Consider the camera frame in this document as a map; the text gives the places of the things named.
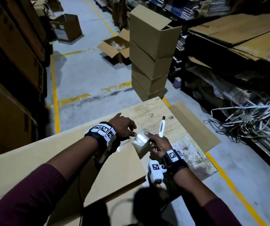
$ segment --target person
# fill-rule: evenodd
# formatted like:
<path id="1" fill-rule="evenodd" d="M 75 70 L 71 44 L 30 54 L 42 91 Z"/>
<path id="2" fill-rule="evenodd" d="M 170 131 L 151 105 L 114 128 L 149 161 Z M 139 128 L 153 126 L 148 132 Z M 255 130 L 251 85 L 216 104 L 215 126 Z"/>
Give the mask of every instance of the person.
<path id="1" fill-rule="evenodd" d="M 109 122 L 118 137 L 135 137 L 135 122 L 117 114 Z M 172 147 L 166 138 L 146 133 L 154 140 L 153 151 L 163 157 Z M 99 150 L 101 142 L 94 135 L 64 149 L 40 165 L 14 186 L 0 200 L 0 225 L 44 225 L 57 202 L 66 193 L 85 163 Z M 214 225 L 240 225 L 227 205 L 209 190 L 189 168 L 173 176 L 178 186 L 192 193 L 213 220 Z"/>

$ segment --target person's left hand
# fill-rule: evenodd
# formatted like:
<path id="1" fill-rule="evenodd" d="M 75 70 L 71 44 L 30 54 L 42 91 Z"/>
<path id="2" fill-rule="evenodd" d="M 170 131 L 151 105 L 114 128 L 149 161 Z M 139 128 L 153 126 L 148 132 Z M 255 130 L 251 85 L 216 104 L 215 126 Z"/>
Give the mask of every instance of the person's left hand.
<path id="1" fill-rule="evenodd" d="M 134 121 L 132 121 L 128 117 L 120 116 L 121 113 L 118 113 L 115 117 L 113 117 L 109 123 L 113 125 L 117 136 L 119 137 L 136 137 L 136 132 L 133 132 L 134 129 L 137 128 Z"/>

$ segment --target aisle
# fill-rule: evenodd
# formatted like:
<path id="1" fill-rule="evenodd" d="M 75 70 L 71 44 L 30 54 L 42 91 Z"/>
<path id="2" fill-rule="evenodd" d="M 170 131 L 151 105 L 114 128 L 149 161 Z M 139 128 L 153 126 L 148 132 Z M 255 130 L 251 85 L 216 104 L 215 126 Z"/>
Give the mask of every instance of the aisle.
<path id="1" fill-rule="evenodd" d="M 77 14 L 84 37 L 72 45 L 55 42 L 48 68 L 49 135 L 118 112 L 141 102 L 131 86 L 131 65 L 113 65 L 97 46 L 114 34 L 112 17 L 93 0 L 60 0 L 65 13 Z M 165 103 L 183 102 L 201 121 L 210 116 L 199 104 L 167 81 Z M 233 211 L 243 225 L 270 225 L 270 167 L 248 146 L 218 135 L 222 143 L 208 157 L 220 173 L 204 183 Z M 174 226 L 194 225 L 181 198 L 163 217 Z"/>

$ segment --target wrist-mounted device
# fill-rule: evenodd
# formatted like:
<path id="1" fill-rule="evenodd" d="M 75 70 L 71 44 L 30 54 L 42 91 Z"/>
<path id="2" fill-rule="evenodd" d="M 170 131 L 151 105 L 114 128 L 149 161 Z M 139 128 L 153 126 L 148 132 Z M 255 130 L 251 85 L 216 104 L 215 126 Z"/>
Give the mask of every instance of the wrist-mounted device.
<path id="1" fill-rule="evenodd" d="M 94 159 L 100 164 L 103 163 L 112 148 L 112 143 L 116 139 L 116 131 L 113 125 L 105 121 L 100 122 L 86 131 L 84 136 L 96 139 L 99 144 L 99 150 L 94 155 Z"/>
<path id="2" fill-rule="evenodd" d="M 176 150 L 169 150 L 166 152 L 162 157 L 162 163 L 171 178 L 174 177 L 179 170 L 188 167 L 182 152 Z"/>

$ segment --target paper label on box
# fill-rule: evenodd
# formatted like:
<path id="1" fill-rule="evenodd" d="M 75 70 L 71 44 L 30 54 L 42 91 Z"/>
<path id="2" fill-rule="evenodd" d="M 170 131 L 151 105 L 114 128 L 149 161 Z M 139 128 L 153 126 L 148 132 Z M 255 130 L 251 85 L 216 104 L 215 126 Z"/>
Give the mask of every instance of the paper label on box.
<path id="1" fill-rule="evenodd" d="M 54 29 L 59 39 L 68 40 L 67 34 L 64 30 Z"/>

